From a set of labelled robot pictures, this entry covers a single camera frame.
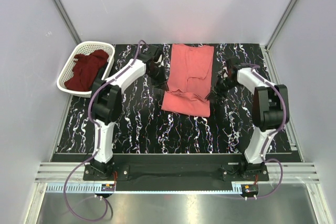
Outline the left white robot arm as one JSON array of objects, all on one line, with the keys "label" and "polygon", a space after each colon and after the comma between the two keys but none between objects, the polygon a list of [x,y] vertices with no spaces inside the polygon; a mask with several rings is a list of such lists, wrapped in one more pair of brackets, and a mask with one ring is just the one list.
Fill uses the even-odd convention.
[{"label": "left white robot arm", "polygon": [[85,174],[103,180],[113,177],[113,130],[122,112],[122,95],[138,78],[147,75],[155,88],[167,91],[163,50],[146,45],[145,51],[138,48],[135,57],[122,69],[105,80],[96,78],[92,86],[88,107],[89,120],[94,124],[94,151],[86,166]]}]

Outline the pink t shirt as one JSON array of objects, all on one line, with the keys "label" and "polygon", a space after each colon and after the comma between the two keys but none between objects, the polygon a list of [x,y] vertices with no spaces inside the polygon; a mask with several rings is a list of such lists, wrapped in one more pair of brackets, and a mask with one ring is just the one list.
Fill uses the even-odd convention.
[{"label": "pink t shirt", "polygon": [[209,117],[206,97],[211,91],[213,59],[213,46],[174,44],[167,81],[169,90],[164,94],[162,110]]}]

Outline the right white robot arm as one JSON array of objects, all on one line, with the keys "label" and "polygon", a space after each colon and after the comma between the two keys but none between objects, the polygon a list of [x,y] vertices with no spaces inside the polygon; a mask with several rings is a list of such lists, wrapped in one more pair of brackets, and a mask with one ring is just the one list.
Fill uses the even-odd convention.
[{"label": "right white robot arm", "polygon": [[287,86],[265,79],[257,68],[258,65],[229,58],[226,67],[218,74],[215,86],[206,96],[209,101],[225,98],[229,90],[237,86],[243,86],[253,94],[251,116],[254,131],[237,169],[231,173],[244,180],[266,171],[265,157],[271,141],[290,119]]}]

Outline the dark red t shirt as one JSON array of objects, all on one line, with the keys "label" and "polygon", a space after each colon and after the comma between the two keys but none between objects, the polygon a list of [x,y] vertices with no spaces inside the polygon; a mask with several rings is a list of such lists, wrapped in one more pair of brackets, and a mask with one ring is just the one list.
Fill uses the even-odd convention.
[{"label": "dark red t shirt", "polygon": [[73,77],[65,82],[65,87],[78,92],[88,92],[96,78],[98,70],[107,63],[109,55],[102,49],[89,55],[74,56]]}]

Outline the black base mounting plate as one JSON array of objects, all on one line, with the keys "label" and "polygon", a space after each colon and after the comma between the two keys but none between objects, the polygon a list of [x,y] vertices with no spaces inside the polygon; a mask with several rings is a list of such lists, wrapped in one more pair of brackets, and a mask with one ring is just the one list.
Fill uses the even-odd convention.
[{"label": "black base mounting plate", "polygon": [[117,182],[118,191],[225,191],[232,182],[267,182],[264,163],[242,154],[116,154],[106,165],[85,165],[84,180]]}]

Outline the black garment in basket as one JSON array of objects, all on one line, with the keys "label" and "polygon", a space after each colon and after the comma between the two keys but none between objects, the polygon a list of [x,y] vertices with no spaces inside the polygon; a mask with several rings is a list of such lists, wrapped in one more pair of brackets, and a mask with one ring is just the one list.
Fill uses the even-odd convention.
[{"label": "black garment in basket", "polygon": [[108,62],[105,63],[97,72],[95,81],[98,80],[104,80],[105,76],[108,75],[108,73],[106,73],[106,71],[108,70]]}]

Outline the white plastic laundry basket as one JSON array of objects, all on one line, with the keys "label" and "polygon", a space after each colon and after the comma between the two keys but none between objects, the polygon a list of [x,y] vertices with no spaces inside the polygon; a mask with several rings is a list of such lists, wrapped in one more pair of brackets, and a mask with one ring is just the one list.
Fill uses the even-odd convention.
[{"label": "white plastic laundry basket", "polygon": [[104,80],[114,63],[115,47],[99,41],[85,41],[78,44],[58,79],[59,90],[77,97],[91,97],[95,78]]}]

